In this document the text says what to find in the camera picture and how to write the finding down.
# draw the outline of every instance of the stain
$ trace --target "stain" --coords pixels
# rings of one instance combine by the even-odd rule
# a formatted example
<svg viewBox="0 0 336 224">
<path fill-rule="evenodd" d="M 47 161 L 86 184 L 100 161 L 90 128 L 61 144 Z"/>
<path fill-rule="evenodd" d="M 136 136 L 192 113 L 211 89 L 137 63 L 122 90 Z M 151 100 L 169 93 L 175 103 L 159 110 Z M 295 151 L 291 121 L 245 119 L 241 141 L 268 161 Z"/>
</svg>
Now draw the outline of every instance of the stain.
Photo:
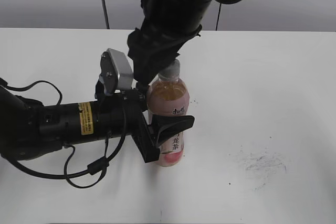
<svg viewBox="0 0 336 224">
<path fill-rule="evenodd" d="M 245 170 L 247 182 L 252 185 L 253 190 L 265 188 L 275 174 L 287 173 L 285 159 L 279 153 L 250 153 L 246 156 L 238 153 L 237 157 L 238 163 Z"/>
</svg>

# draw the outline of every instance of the bottle cap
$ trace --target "bottle cap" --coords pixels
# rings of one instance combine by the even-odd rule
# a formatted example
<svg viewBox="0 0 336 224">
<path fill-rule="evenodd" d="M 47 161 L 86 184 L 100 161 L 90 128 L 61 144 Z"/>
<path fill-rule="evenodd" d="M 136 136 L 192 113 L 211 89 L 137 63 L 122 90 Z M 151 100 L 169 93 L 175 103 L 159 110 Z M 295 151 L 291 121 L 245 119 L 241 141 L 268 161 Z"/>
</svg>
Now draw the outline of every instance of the bottle cap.
<svg viewBox="0 0 336 224">
<path fill-rule="evenodd" d="M 176 80 L 180 76 L 180 62 L 175 59 L 168 67 L 159 72 L 159 78 L 164 81 Z"/>
</svg>

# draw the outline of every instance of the gray wall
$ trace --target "gray wall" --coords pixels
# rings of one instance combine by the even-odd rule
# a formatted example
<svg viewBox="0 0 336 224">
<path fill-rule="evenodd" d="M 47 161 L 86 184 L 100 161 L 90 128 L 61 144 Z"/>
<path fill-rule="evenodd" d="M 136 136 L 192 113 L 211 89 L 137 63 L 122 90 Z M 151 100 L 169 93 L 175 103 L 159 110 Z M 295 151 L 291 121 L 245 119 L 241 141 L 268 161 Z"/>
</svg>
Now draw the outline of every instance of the gray wall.
<svg viewBox="0 0 336 224">
<path fill-rule="evenodd" d="M 110 25 L 133 29 L 143 19 L 140 0 L 106 0 Z M 213 2 L 203 27 L 215 29 Z M 0 27 L 104 28 L 100 0 L 0 0 Z M 244 0 L 222 7 L 220 30 L 336 31 L 336 0 Z"/>
</svg>

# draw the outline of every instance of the iced tea bottle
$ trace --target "iced tea bottle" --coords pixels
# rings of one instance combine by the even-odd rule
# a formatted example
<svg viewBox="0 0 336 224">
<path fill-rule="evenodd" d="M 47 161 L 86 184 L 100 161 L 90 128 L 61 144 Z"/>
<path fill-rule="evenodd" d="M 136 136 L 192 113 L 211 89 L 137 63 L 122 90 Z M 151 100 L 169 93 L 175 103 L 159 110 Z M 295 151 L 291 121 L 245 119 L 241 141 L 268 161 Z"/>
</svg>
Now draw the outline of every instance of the iced tea bottle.
<svg viewBox="0 0 336 224">
<path fill-rule="evenodd" d="M 153 114 L 163 116 L 186 114 L 189 106 L 189 93 L 180 79 L 180 62 L 177 59 L 159 72 L 158 78 L 148 90 L 147 104 L 150 123 Z M 181 132 L 162 144 L 157 164 L 161 166 L 176 164 L 183 156 L 183 149 L 183 132 Z"/>
</svg>

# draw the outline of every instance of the yellow warning label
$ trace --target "yellow warning label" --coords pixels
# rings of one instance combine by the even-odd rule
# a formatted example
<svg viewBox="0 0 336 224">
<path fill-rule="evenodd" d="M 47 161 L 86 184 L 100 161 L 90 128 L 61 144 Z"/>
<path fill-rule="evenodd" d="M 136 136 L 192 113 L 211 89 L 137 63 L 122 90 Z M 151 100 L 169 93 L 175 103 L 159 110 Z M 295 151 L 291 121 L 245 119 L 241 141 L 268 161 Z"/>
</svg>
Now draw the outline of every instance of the yellow warning label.
<svg viewBox="0 0 336 224">
<path fill-rule="evenodd" d="M 80 129 L 82 135 L 93 134 L 93 120 L 91 105 L 89 102 L 78 103 L 79 117 L 80 117 Z"/>
</svg>

